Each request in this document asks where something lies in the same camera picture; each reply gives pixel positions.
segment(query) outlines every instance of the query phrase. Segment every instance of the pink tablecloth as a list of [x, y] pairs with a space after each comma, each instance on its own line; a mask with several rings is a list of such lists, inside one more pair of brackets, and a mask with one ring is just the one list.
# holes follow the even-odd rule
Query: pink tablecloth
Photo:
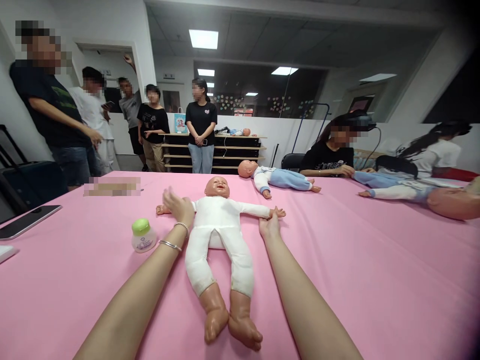
[[[20, 253], [0, 264], [0, 358], [71, 359], [110, 299], [149, 256], [131, 246], [131, 224], [148, 218], [160, 237], [174, 223], [155, 216], [172, 185], [192, 199], [211, 175], [114, 172], [140, 176], [141, 196], [84, 197], [81, 189], [52, 202], [63, 209], [7, 242]], [[321, 194], [274, 188], [263, 199], [250, 180], [226, 176], [231, 197], [287, 211], [282, 236], [333, 308], [365, 359], [461, 359], [479, 321], [478, 221], [442, 218], [417, 205], [361, 198], [362, 186], [319, 178]], [[297, 359], [258, 221], [243, 216], [253, 255], [252, 318], [260, 353], [227, 329], [204, 343], [203, 310], [183, 258], [164, 289], [139, 359]], [[209, 262], [229, 305], [230, 261]]]

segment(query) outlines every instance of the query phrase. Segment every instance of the fluorescent light panel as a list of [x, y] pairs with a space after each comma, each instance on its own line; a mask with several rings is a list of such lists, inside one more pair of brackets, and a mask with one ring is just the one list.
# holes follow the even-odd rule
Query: fluorescent light panel
[[197, 49], [214, 49], [219, 45], [219, 32], [206, 30], [188, 30], [191, 46]]
[[380, 73], [380, 74], [377, 74], [377, 75], [366, 77], [364, 79], [361, 79], [360, 81], [375, 82], [375, 81], [390, 79], [390, 78], [393, 78], [394, 76], [397, 76], [397, 74], [382, 74], [382, 73]]
[[286, 66], [280, 66], [277, 70], [272, 72], [272, 75], [291, 75], [294, 72], [296, 72], [298, 69], [296, 67], [286, 67]]
[[215, 76], [215, 70], [198, 69], [198, 75], [200, 75], [200, 76]]

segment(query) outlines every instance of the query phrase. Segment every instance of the baby lotion bottle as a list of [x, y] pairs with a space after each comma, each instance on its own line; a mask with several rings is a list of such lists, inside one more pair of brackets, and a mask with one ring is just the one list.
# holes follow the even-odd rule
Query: baby lotion bottle
[[147, 219], [138, 219], [133, 223], [131, 229], [133, 231], [131, 245], [137, 253], [147, 252], [157, 243], [157, 234], [150, 227]]

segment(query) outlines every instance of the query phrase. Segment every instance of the silver bracelet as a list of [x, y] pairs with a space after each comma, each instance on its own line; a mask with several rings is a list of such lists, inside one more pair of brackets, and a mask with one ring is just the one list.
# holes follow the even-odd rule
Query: silver bracelet
[[182, 225], [185, 229], [186, 229], [186, 235], [185, 237], [188, 238], [189, 236], [189, 227], [187, 225], [185, 225], [183, 222], [176, 222], [175, 225]]
[[178, 247], [177, 245], [173, 245], [172, 243], [169, 243], [168, 241], [165, 241], [165, 240], [160, 240], [158, 242], [159, 244], [165, 244], [165, 245], [168, 245], [169, 247], [175, 249], [175, 250], [178, 250], [179, 253], [182, 252], [182, 248], [181, 247]]

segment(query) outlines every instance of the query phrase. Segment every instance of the black suitcase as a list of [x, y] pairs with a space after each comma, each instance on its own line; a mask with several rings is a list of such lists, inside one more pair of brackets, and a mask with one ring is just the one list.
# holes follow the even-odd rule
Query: black suitcase
[[16, 164], [0, 144], [0, 192], [16, 215], [23, 214], [66, 194], [67, 180], [54, 161], [27, 161], [10, 136], [5, 125], [2, 131], [13, 145], [23, 163]]

